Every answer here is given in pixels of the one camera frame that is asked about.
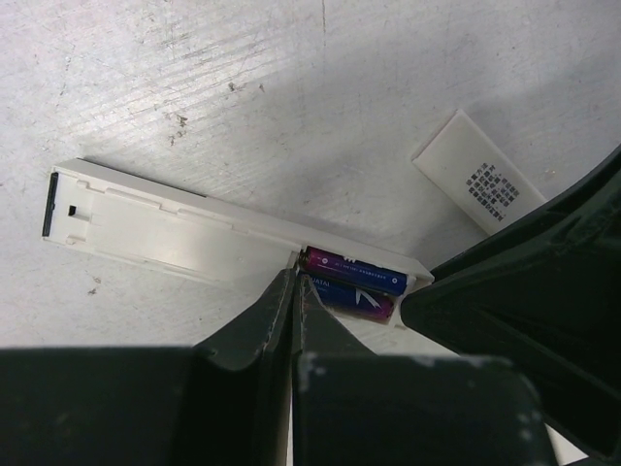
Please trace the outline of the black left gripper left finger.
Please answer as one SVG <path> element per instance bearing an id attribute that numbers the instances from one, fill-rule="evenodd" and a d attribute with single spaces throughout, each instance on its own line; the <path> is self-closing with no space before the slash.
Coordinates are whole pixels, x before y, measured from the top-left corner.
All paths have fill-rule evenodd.
<path id="1" fill-rule="evenodd" d="M 284 464 L 295 283 L 192 347 L 3 349 L 2 463 Z"/>

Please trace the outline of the purple battery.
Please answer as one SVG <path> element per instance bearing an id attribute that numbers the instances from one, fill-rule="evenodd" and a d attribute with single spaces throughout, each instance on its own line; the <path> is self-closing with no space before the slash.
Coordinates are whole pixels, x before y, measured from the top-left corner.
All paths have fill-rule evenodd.
<path id="1" fill-rule="evenodd" d="M 299 263 L 307 272 L 392 296 L 402 295 L 409 284 L 404 273 L 313 247 L 301 252 Z"/>

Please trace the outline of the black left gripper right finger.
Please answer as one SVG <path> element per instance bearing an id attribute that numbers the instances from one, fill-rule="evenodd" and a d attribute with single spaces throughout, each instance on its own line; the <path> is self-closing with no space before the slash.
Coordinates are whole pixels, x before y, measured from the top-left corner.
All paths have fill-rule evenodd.
<path id="1" fill-rule="evenodd" d="M 293 298 L 297 465 L 553 465 L 533 385 L 487 355 L 379 355 L 320 301 Z"/>

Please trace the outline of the blue battery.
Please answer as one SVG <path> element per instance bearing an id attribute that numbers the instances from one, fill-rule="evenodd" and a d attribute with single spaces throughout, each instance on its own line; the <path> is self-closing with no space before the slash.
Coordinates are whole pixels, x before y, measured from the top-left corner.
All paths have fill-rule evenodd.
<path id="1" fill-rule="evenodd" d="M 311 280 L 325 306 L 378 321 L 392 317 L 394 303 L 388 296 L 311 274 L 304 277 Z"/>

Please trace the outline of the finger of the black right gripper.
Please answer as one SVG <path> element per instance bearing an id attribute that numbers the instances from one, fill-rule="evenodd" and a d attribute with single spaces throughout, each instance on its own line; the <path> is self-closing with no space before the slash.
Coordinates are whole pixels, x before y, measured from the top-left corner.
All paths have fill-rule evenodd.
<path id="1" fill-rule="evenodd" d="M 509 359 L 547 421 L 591 456 L 620 455 L 620 154 L 435 269 L 405 326 Z"/>

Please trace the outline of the white remote control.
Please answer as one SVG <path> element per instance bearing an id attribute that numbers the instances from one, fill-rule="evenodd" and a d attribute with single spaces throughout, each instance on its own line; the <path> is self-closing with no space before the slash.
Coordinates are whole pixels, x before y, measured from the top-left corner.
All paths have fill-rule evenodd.
<path id="1" fill-rule="evenodd" d="M 406 274 L 400 296 L 352 284 L 393 300 L 385 324 L 397 323 L 403 300 L 433 281 L 413 257 L 84 158 L 51 165 L 37 199 L 44 244 L 250 299 L 285 268 L 325 278 L 300 265 L 307 247 Z"/>

